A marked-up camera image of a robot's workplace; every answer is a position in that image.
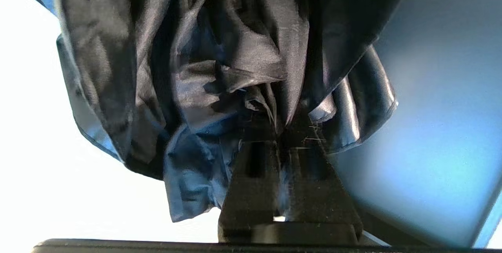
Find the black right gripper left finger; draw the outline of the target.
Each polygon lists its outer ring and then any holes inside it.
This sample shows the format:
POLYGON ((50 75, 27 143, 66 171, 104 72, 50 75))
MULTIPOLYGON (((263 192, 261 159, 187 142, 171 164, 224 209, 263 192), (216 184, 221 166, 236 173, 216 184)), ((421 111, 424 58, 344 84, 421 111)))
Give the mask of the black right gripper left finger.
POLYGON ((235 244, 275 244, 279 162, 276 134, 244 130, 218 220, 218 240, 235 244))

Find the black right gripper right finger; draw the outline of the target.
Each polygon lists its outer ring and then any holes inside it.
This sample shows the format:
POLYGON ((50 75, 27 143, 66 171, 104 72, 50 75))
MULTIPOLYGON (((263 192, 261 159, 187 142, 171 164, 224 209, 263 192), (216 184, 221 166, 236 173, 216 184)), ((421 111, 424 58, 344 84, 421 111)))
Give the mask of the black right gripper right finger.
POLYGON ((281 135, 281 181, 286 229, 301 243, 359 243, 362 221, 310 120, 292 122, 281 135))

